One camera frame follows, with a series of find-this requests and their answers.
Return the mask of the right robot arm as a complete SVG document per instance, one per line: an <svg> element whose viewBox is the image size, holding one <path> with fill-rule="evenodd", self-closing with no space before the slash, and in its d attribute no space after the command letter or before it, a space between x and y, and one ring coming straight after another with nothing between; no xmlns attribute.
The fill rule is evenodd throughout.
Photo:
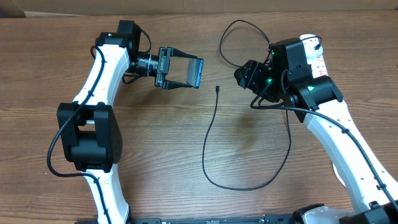
<svg viewBox="0 0 398 224"><path fill-rule="evenodd" d="M328 76L319 37L305 34L269 46L271 60L247 61L234 77L275 109L295 112L330 157L351 210L322 203L294 211L292 223L396 223L397 181L383 168L357 129L343 94Z"/></svg>

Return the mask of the Samsung Galaxy smartphone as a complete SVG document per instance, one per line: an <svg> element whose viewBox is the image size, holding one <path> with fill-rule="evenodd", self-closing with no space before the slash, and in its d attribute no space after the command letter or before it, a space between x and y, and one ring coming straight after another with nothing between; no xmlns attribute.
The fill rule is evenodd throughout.
<svg viewBox="0 0 398 224"><path fill-rule="evenodd" d="M202 58L190 58L188 61L186 83L193 88L200 87L203 64L204 60Z"/></svg>

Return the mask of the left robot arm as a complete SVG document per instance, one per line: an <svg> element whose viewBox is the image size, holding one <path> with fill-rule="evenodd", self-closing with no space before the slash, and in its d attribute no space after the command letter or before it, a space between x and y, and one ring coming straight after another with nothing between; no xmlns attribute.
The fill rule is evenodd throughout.
<svg viewBox="0 0 398 224"><path fill-rule="evenodd" d="M116 32L103 32L90 52L94 64L83 88L70 103L57 109L65 158L74 164L75 177L84 177L93 195L95 223L132 223L131 209L121 189L118 163L123 139L113 111L120 83L154 77L165 90L198 88L203 59L174 47L160 47L157 55L139 50L141 29L121 20Z"/></svg>

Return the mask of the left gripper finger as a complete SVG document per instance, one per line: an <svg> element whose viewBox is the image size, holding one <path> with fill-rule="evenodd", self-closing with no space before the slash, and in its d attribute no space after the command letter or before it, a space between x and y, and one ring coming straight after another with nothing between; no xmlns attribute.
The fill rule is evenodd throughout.
<svg viewBox="0 0 398 224"><path fill-rule="evenodd" d="M175 47L170 48L170 56L171 57L181 57L181 58L197 58L196 55L187 54Z"/></svg>
<svg viewBox="0 0 398 224"><path fill-rule="evenodd" d="M175 82L175 81L170 81L170 80L165 80L163 82L163 89L165 90L172 90L176 88L192 88L191 85L188 83L180 83L180 82Z"/></svg>

